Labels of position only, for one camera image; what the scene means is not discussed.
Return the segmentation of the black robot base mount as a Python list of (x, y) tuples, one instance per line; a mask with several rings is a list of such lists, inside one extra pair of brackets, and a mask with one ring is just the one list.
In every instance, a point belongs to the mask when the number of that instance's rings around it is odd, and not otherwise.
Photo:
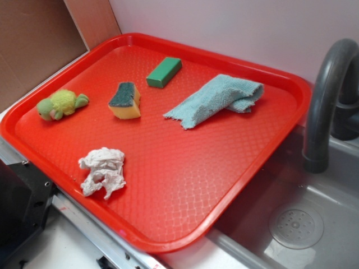
[(34, 164), (1, 161), (1, 268), (44, 230), (53, 191)]

